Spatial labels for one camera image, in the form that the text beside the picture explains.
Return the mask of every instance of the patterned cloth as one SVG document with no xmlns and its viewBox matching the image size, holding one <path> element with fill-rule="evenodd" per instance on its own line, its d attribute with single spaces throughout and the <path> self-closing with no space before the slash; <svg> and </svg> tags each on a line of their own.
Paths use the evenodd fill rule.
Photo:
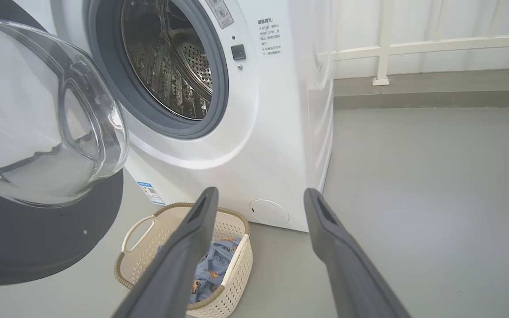
<svg viewBox="0 0 509 318">
<path fill-rule="evenodd" d="M 196 267 L 190 304 L 208 298 L 220 286 L 240 242 L 240 238 L 222 239 L 209 247 L 208 253 Z"/>
</svg>

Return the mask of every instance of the washing machine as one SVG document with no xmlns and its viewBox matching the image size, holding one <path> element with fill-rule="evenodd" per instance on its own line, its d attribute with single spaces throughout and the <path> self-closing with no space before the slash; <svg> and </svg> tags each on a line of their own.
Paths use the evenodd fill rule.
<svg viewBox="0 0 509 318">
<path fill-rule="evenodd" d="M 333 138 L 332 0 L 15 0 L 89 52 L 124 107 L 125 167 L 154 204 L 220 190 L 308 231 Z"/>
</svg>

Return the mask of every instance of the gray floor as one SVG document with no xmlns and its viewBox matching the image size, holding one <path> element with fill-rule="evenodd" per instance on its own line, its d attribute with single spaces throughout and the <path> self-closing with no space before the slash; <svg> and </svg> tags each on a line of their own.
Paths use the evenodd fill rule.
<svg viewBox="0 0 509 318">
<path fill-rule="evenodd" d="M 416 318 L 509 316 L 509 109 L 335 111 L 324 195 Z M 0 317 L 110 316 L 113 261 L 151 204 L 125 174 L 113 227 L 54 276 L 0 287 Z M 309 235 L 252 225 L 254 266 L 232 317 L 335 317 Z"/>
</svg>

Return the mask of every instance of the sticker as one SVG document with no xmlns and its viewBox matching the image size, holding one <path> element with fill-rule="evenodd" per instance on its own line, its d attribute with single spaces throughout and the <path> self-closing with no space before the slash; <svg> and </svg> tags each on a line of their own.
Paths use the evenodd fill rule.
<svg viewBox="0 0 509 318">
<path fill-rule="evenodd" d="M 280 24 L 275 22 L 273 18 L 264 18 L 257 20 L 257 22 L 262 56 L 282 54 Z"/>
<path fill-rule="evenodd" d="M 137 183 L 139 183 L 139 186 L 141 187 L 141 189 L 143 189 L 143 191 L 145 192 L 147 197 L 149 197 L 149 199 L 150 199 L 150 201 L 152 201 L 152 203 L 166 205 L 166 203 L 164 203 L 164 201 L 162 201 L 162 199 L 160 198 L 160 195 L 158 195 L 158 193 L 156 193 L 156 190 L 154 190 L 154 188 L 152 187 L 152 185 L 150 185 L 150 183 L 138 182 L 138 181 L 137 181 Z"/>
<path fill-rule="evenodd" d="M 223 0 L 207 0 L 207 2 L 222 29 L 233 24 L 233 17 Z"/>
</svg>

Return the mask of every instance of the white plastic basket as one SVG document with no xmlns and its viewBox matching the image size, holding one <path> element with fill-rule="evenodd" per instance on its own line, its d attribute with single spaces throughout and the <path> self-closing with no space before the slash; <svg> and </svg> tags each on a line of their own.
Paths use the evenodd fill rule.
<svg viewBox="0 0 509 318">
<path fill-rule="evenodd" d="M 134 287 L 154 258 L 158 246 L 168 240 L 192 206 L 191 203 L 170 204 L 133 225 L 123 240 L 121 253 L 115 262 L 115 278 L 121 284 L 129 289 Z M 133 249 L 128 250 L 127 242 L 131 234 L 148 220 L 152 220 L 152 225 Z M 225 318 L 235 310 L 245 290 L 253 264 L 249 234 L 249 223 L 243 215 L 229 209 L 217 208 L 212 242 L 223 238 L 240 237 L 242 239 L 231 259 L 221 286 L 208 298 L 189 304 L 186 314 L 198 318 Z"/>
</svg>

